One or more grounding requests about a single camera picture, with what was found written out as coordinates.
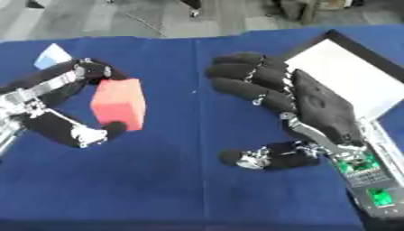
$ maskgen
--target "green circuit board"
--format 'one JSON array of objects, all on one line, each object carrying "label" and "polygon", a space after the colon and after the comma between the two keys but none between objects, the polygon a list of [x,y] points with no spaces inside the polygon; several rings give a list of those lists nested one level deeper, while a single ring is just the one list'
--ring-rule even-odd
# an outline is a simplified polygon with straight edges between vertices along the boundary
[{"label": "green circuit board", "polygon": [[380,166],[374,155],[369,152],[364,152],[363,158],[353,159],[351,161],[336,158],[336,164],[343,174],[371,170]]},{"label": "green circuit board", "polygon": [[377,207],[385,207],[392,204],[391,195],[385,189],[367,189],[366,192]]}]

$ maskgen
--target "blue tablecloth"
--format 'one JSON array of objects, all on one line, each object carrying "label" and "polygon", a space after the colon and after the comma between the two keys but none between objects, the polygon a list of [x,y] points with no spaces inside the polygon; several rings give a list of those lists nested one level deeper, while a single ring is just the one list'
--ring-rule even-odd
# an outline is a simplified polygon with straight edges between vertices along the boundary
[{"label": "blue tablecloth", "polygon": [[[147,114],[142,131],[82,150],[27,132],[0,166],[0,218],[54,226],[130,223],[130,230],[359,230],[344,183],[326,162],[268,173],[228,168],[217,160],[224,148],[290,138],[275,115],[214,92],[204,76],[211,59],[233,51],[280,55],[325,30],[1,43],[1,84],[34,72],[34,60],[56,42],[74,57],[99,58],[140,79]],[[404,63],[402,25],[339,32]],[[88,109],[93,92],[86,88],[61,109],[95,125]],[[398,137],[402,129],[392,124],[403,113],[396,108],[383,121]]]}]

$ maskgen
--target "green connector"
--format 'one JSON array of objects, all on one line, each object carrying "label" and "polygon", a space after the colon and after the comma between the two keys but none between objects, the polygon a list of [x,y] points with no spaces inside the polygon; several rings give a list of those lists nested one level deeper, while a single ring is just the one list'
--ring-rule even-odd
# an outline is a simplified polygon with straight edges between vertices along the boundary
[{"label": "green connector", "polygon": [[365,152],[364,155],[366,156],[366,165],[369,169],[380,166],[373,154]]},{"label": "green connector", "polygon": [[367,192],[373,204],[377,207],[392,204],[391,195],[385,189],[368,189]]},{"label": "green connector", "polygon": [[346,162],[339,162],[338,167],[342,173],[346,173],[349,169],[348,163]]}]

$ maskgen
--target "white object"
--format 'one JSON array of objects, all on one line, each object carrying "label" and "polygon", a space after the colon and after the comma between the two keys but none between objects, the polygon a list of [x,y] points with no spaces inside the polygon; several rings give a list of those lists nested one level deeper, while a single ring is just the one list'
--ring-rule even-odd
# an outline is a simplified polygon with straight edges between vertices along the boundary
[{"label": "white object", "polygon": [[34,65],[38,69],[47,69],[50,66],[71,59],[71,56],[67,52],[65,52],[58,44],[53,43],[40,54]]},{"label": "white object", "polygon": [[404,99],[404,85],[331,40],[301,52],[287,63],[353,104],[357,118],[377,119]]},{"label": "white object", "polygon": [[351,6],[351,4],[352,4],[352,2],[353,2],[353,0],[345,0],[345,7],[349,7],[349,6]]}]

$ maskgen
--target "wire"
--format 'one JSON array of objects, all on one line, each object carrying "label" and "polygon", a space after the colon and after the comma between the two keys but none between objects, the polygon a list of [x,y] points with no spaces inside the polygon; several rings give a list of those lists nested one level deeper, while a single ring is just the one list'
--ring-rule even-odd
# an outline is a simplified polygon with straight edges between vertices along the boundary
[{"label": "wire", "polygon": [[128,17],[143,23],[145,26],[149,27],[150,29],[154,30],[156,33],[158,33],[161,37],[163,38],[168,38],[164,33],[160,32],[157,28],[155,28],[154,26],[150,25],[149,23],[147,23],[145,20],[143,20],[142,18],[136,17],[134,15],[131,15],[129,13],[125,13]]}]

